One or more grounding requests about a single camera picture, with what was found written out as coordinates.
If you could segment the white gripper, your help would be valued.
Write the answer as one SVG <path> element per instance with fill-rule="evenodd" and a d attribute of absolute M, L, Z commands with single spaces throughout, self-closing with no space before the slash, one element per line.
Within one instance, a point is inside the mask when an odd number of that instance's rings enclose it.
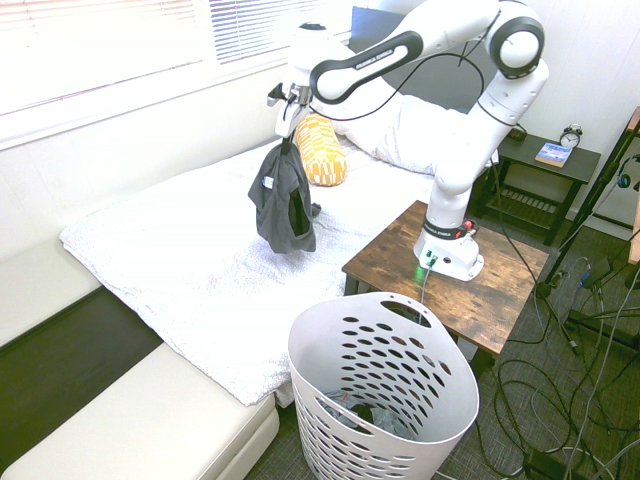
<path fill-rule="evenodd" d="M 291 149 L 293 131 L 307 115 L 307 106 L 296 102 L 285 102 L 278 113 L 275 134 L 282 137 L 281 153 Z"/>

